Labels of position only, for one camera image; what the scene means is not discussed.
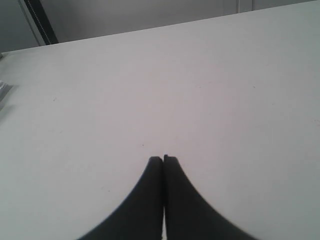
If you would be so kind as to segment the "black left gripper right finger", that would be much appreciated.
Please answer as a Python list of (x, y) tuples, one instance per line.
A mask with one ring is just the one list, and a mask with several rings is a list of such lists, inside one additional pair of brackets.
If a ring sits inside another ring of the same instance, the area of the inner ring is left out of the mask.
[(253, 240), (198, 193), (178, 159), (163, 159), (164, 210), (168, 240)]

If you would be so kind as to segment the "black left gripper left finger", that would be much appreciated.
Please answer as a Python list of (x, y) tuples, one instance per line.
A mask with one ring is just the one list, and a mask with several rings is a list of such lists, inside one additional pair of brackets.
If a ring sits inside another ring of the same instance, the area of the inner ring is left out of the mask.
[(163, 232), (163, 160), (152, 156), (125, 200), (82, 240), (161, 240)]

